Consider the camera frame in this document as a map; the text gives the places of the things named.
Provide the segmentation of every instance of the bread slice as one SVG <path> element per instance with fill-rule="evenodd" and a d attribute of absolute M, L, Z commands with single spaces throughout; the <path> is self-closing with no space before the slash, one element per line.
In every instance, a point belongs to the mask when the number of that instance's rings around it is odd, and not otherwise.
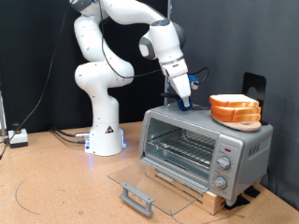
<path fill-rule="evenodd" d="M 220 114 L 217 114 L 211 111 L 211 116 L 214 119 L 218 119 L 224 122 L 242 122 L 242 121 L 252 121 L 252 120 L 260 120 L 261 115 L 259 114 L 248 114 L 248 115 L 241 115 L 241 116 L 234 116 L 234 117 L 226 117 Z"/>
<path fill-rule="evenodd" d="M 225 117 L 234 117 L 234 116 L 242 116 L 242 115 L 248 115 L 248 114 L 261 114 L 261 108 L 260 107 L 221 107 L 212 105 L 211 111 L 223 115 Z"/>
<path fill-rule="evenodd" d="M 259 102 L 243 94 L 211 95 L 209 102 L 222 107 L 259 107 Z"/>

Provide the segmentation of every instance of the oven vent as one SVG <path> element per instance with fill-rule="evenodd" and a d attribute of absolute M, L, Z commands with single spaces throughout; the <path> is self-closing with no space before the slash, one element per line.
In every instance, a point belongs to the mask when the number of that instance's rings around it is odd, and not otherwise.
<path fill-rule="evenodd" d="M 249 156 L 251 157 L 259 151 L 260 151 L 260 143 L 249 149 Z"/>

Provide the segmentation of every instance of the robotic arm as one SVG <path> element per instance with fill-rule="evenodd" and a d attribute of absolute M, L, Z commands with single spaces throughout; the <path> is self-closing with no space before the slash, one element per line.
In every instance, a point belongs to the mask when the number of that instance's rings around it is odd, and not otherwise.
<path fill-rule="evenodd" d="M 75 33 L 83 56 L 90 62 L 79 66 L 75 74 L 77 84 L 89 94 L 93 104 L 93 126 L 86 139 L 85 151 L 101 156 L 114 155 L 121 152 L 124 144 L 121 145 L 119 104 L 107 94 L 107 88 L 130 84 L 134 69 L 108 47 L 99 23 L 110 17 L 123 25 L 148 24 L 149 31 L 139 42 L 141 54 L 149 60 L 159 60 L 170 85 L 188 107 L 190 82 L 180 50 L 185 42 L 184 32 L 151 7 L 135 0 L 69 1 L 73 9 L 81 13 L 75 21 Z"/>

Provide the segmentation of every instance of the table surface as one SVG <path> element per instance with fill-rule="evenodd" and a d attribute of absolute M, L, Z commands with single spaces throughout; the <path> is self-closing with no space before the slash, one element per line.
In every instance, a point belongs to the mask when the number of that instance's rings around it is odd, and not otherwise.
<path fill-rule="evenodd" d="M 155 207 L 153 217 L 138 213 L 107 176 L 139 160 L 141 125 L 121 124 L 128 147 L 111 157 L 87 154 L 53 133 L 30 133 L 29 147 L 9 147 L 0 161 L 1 223 L 299 223 L 298 211 L 261 185 L 256 199 L 245 196 L 250 204 L 215 216 L 193 204 L 173 217 Z"/>

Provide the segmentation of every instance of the oven door handle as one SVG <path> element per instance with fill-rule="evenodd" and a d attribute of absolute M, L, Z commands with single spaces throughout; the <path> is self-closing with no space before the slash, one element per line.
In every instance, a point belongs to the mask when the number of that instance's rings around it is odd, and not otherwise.
<path fill-rule="evenodd" d="M 153 215 L 153 212 L 151 211 L 151 204 L 155 201 L 153 198 L 151 198 L 149 195 L 146 195 L 145 193 L 141 192 L 140 190 L 134 188 L 128 183 L 122 183 L 123 192 L 121 194 L 121 198 L 130 204 L 134 209 L 138 210 L 142 214 L 151 217 Z M 137 203 L 132 198 L 129 197 L 129 191 L 132 192 L 137 197 L 141 198 L 146 202 L 146 206 L 142 206 L 140 203 Z"/>

